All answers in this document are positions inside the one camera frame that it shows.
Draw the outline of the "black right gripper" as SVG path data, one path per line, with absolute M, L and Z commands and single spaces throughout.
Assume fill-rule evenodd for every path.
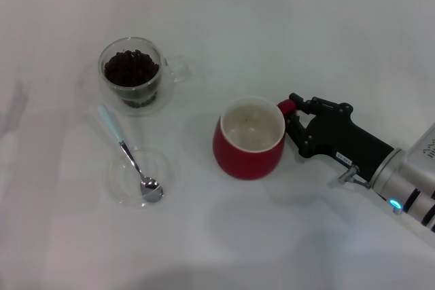
M 291 93 L 289 99 L 295 110 L 285 115 L 285 131 L 304 158 L 330 156 L 347 168 L 357 166 L 358 175 L 370 181 L 394 150 L 351 121 L 353 107 L 348 103 L 320 98 L 305 100 L 296 93 Z M 300 123 L 299 111 L 314 116 L 307 126 Z

